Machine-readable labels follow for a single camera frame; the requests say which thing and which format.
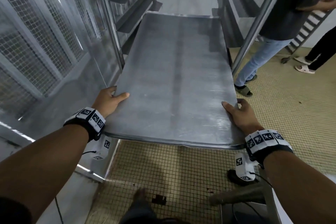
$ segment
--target light blue jeans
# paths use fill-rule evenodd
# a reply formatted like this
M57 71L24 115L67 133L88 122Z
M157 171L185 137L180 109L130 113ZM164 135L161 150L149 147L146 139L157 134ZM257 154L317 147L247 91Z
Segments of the light blue jeans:
M263 37L263 42L259 47L258 51L240 70L234 84L236 86L245 85L246 81L251 80L254 77L259 67L269 61L271 57L277 54L283 47L287 46L291 42L291 40L292 39L278 41Z

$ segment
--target black cable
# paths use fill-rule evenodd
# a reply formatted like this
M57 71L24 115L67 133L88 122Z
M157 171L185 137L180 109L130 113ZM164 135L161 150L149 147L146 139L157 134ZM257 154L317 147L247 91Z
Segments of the black cable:
M61 211L60 211L60 207L58 206L58 202L57 202L57 198L56 197L55 197L55 202L56 202L56 206L57 206L59 217L61 219L61 223L64 224L63 218L62 218L62 215L61 215Z
M86 152L84 152L82 155L84 155L84 154L86 154L86 153L89 153L89 152L96 153L97 151L86 151Z
M273 188L272 184L270 184L270 183L268 182L268 180L266 180L266 179L263 178L262 176L260 176L260 175L258 175L258 174L256 174L256 173L252 173L252 172L250 172L250 174L251 174L251 175L257 175L258 177L260 177L261 179L263 179L265 182L267 182L269 186L271 186L271 187Z
M250 204L247 203L247 202L241 202L241 203L244 203L244 204L248 205L250 208L252 208L252 210L258 215L258 217L259 217L263 222L267 223L267 221L264 219L264 217L262 217L262 216L260 215L260 213L258 213L257 210L254 209L254 207L253 207L252 205L250 205ZM238 219L237 219L236 213L235 213L235 211L233 210L233 205L234 205L234 204L236 204L236 203L233 203L233 204L232 204L232 214L233 214L233 216L234 216L236 222L239 224L239 221L238 221Z

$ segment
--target tiled floor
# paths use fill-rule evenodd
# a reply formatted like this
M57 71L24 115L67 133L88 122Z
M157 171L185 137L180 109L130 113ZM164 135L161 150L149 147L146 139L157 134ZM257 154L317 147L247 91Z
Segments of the tiled floor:
M259 121L279 130L297 156L322 172L336 174L336 56L315 75L294 70L294 60L281 65L282 57L276 55L259 69L258 80L249 84L254 96L248 101ZM234 153L123 141L86 223L118 223L141 187L148 188L149 200L156 194L167 197L165 206L152 204L161 218L218 223L217 208L206 199L234 188L225 177L234 167Z

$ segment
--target green sandal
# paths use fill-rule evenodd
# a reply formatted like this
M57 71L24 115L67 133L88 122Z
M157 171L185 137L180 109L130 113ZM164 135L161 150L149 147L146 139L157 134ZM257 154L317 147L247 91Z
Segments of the green sandal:
M249 97L251 97L252 95L253 95L253 93L250 91L250 89L249 89L249 87L248 86L245 86L243 89L241 89L241 90L239 90L239 89L237 89L236 87L235 87L235 90L239 93L239 94L241 94L241 95L243 95L243 96L245 96L245 97L247 97L247 98L249 98Z
M254 77L251 80L246 81L245 84L247 84L249 82L252 82L252 81L256 80L257 78L258 78L258 76L255 74Z

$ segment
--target wheel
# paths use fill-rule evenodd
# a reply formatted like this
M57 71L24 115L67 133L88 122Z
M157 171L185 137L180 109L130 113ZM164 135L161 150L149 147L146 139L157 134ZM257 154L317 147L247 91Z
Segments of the wheel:
M288 57L288 58L282 58L281 59L281 64L286 64L291 58Z

